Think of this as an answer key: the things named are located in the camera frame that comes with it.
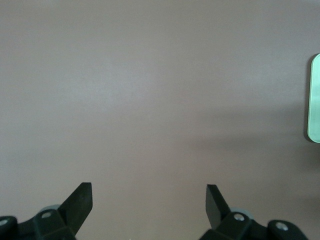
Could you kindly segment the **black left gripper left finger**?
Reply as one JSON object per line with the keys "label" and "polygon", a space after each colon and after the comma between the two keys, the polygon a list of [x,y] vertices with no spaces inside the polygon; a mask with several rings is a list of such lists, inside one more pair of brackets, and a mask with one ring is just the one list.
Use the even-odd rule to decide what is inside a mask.
{"label": "black left gripper left finger", "polygon": [[93,208],[90,182],[81,183],[62,203],[43,208],[31,219],[19,223],[12,215],[0,217],[2,240],[75,240]]}

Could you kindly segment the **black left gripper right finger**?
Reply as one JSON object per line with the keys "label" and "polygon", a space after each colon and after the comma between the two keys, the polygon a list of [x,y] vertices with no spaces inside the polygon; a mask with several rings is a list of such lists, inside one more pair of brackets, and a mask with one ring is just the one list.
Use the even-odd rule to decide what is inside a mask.
{"label": "black left gripper right finger", "polygon": [[305,240],[299,227],[285,220],[271,220],[267,226],[246,213],[231,210],[214,184],[206,186],[205,210],[211,228],[201,240]]}

